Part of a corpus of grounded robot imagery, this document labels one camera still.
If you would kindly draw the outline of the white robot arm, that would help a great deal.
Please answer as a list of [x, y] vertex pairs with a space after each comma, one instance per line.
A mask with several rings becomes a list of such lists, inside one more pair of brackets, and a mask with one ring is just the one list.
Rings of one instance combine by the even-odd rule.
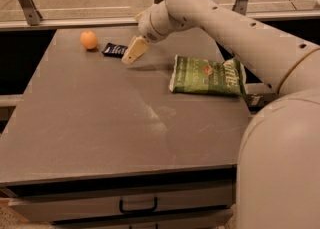
[[136, 17], [133, 62], [150, 43], [198, 27], [276, 95], [250, 121], [237, 162], [237, 229], [320, 229], [320, 46], [216, 0], [163, 0]]

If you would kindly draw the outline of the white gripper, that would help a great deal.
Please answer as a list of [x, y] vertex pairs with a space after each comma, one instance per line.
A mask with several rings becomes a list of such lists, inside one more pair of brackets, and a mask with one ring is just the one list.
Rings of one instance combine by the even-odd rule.
[[121, 59], [123, 63], [133, 63], [147, 51], [149, 43], [157, 43], [165, 39], [165, 36], [156, 29], [152, 21], [152, 15], [158, 11], [159, 6], [153, 4], [135, 16], [135, 20], [138, 22], [138, 31], [141, 36], [134, 36], [131, 39], [128, 49]]

